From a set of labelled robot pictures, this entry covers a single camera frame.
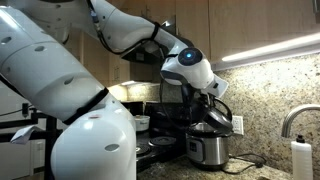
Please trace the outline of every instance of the stovetop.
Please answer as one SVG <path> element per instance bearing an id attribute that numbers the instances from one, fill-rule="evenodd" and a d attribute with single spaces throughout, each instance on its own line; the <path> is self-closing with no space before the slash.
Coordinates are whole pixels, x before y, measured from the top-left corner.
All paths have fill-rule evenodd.
<path id="1" fill-rule="evenodd" d="M 137 172 L 156 162 L 166 162 L 185 154 L 185 137 L 157 136 L 149 132 L 137 134 Z"/>

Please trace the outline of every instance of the stove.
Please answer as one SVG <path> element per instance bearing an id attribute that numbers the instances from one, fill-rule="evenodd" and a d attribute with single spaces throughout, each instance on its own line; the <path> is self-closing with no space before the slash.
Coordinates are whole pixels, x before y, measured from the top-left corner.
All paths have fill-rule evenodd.
<path id="1" fill-rule="evenodd" d="M 164 103 L 171 119 L 182 126 L 189 124 L 182 103 Z M 166 162 L 186 153 L 185 131 L 178 130 L 168 121 L 159 102 L 147 102 L 145 115 L 150 116 L 148 131 L 137 132 L 137 172 L 157 162 Z"/>

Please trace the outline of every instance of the electrical outlet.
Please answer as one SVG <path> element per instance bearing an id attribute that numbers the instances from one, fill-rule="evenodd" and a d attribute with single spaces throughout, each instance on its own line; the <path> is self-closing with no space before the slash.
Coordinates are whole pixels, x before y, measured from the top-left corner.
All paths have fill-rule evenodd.
<path id="1" fill-rule="evenodd" d="M 232 116 L 232 125 L 233 125 L 233 132 L 235 134 L 244 135 L 242 116 Z"/>

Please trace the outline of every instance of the metal rack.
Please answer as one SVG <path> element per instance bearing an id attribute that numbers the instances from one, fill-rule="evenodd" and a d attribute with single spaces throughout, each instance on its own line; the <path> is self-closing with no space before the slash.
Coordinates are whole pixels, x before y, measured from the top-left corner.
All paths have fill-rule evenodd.
<path id="1" fill-rule="evenodd" d="M 50 157 L 51 157 L 51 152 L 52 152 L 54 143 L 56 142 L 60 134 L 62 134 L 63 132 L 63 130 L 57 129 L 56 118 L 52 116 L 48 116 L 43 113 L 38 113 L 36 109 L 33 109 L 33 112 L 31 113 L 31 119 L 0 122 L 0 129 L 38 124 L 39 118 L 46 119 L 46 129 L 43 131 L 34 131 L 30 136 L 30 140 L 39 140 L 39 139 L 45 140 L 46 143 L 45 143 L 44 179 L 54 180 L 54 176 L 51 171 Z M 15 133 L 0 134 L 0 143 L 10 142 L 14 134 Z"/>

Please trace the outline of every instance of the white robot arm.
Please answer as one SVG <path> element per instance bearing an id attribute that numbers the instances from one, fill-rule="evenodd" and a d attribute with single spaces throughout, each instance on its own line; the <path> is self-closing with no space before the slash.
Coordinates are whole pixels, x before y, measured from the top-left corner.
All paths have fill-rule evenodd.
<path id="1" fill-rule="evenodd" d="M 212 73 L 200 50 L 143 18 L 104 0 L 92 0 L 91 7 L 90 0 L 59 2 L 10 0 L 13 8 L 0 8 L 0 74 L 39 110 L 70 124 L 52 151 L 57 180 L 135 179 L 132 115 L 56 40 L 65 41 L 74 25 L 121 54 L 152 38 L 170 50 L 161 69 L 167 82 L 189 83 L 217 97 L 228 84 Z M 95 28 L 89 14 L 97 15 Z"/>

